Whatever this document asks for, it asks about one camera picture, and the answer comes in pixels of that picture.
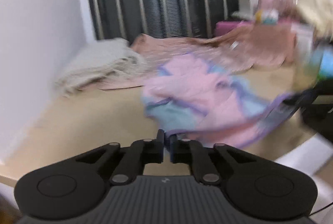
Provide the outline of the pink blue purple-trimmed garment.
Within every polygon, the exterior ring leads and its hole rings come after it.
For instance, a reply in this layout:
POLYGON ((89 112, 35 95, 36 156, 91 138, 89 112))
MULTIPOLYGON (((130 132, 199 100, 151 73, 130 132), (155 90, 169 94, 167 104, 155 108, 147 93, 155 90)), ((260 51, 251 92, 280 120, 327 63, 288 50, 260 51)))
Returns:
POLYGON ((296 112, 251 92, 243 78, 192 53, 176 55, 158 67, 142 90, 146 116, 166 137, 187 138, 205 147, 225 143, 244 148, 265 137, 296 112))

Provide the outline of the blue packet in plastic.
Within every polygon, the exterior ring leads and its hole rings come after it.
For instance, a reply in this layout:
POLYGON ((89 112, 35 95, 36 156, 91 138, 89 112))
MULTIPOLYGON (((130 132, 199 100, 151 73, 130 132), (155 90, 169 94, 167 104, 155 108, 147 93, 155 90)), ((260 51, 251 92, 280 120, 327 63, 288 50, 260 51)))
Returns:
POLYGON ((332 45, 317 47, 309 61, 309 72, 317 81, 332 79, 332 45))

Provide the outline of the pink quilted satin jacket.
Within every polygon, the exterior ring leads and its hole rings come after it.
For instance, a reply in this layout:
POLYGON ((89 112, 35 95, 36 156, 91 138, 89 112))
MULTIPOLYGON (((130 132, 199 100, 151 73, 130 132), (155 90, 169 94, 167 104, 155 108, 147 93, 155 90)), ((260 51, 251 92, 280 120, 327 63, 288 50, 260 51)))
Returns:
POLYGON ((240 73, 250 68, 271 70, 283 63, 291 64, 294 58, 295 32, 288 25, 243 25, 225 35, 212 39, 165 38, 156 39, 142 34, 131 48, 147 63, 147 69, 135 77, 107 77, 99 89, 125 89, 142 86, 158 74, 158 68, 175 55, 193 53, 221 67, 228 73, 240 73))

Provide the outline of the small plush toy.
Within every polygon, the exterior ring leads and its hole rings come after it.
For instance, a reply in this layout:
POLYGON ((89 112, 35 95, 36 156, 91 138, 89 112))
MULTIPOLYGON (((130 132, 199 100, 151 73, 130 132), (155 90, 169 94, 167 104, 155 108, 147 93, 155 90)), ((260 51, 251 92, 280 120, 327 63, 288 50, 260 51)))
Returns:
POLYGON ((279 12, 276 9, 259 9, 255 13, 255 22, 259 24, 277 24, 279 12))

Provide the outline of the cream yellow fleece cloth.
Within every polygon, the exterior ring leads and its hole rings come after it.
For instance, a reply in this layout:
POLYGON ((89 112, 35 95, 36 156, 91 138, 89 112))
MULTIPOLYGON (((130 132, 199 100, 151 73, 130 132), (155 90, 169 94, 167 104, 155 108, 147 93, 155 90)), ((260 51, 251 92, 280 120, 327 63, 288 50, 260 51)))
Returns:
POLYGON ((296 11, 316 29, 317 36, 332 41, 332 0, 297 0, 296 11))

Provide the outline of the magenta pink box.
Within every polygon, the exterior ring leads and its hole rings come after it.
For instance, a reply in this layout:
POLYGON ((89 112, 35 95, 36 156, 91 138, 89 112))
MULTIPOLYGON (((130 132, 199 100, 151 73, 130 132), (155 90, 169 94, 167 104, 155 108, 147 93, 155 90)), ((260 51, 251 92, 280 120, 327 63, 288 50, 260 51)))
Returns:
POLYGON ((222 36, 236 27, 244 25, 244 21, 220 21, 216 23, 215 26, 215 36, 222 36))

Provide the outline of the white boxes stack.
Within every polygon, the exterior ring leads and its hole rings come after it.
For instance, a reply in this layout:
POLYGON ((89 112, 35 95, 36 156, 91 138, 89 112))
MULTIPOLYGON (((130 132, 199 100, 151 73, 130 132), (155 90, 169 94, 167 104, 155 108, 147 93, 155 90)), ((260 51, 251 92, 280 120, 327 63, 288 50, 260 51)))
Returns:
POLYGON ((239 9, 231 14, 232 17, 251 20, 258 7, 259 0, 238 0, 239 9))

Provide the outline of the cream knitted fringed blanket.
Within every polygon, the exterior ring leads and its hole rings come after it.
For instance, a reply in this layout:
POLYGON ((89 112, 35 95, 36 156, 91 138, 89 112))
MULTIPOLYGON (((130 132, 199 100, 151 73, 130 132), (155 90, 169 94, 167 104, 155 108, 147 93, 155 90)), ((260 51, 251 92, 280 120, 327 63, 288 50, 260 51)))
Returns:
POLYGON ((119 81, 142 74, 147 62, 129 47, 122 38, 97 41, 86 45, 60 71, 55 79, 55 88, 63 95, 70 95, 105 78, 119 81))

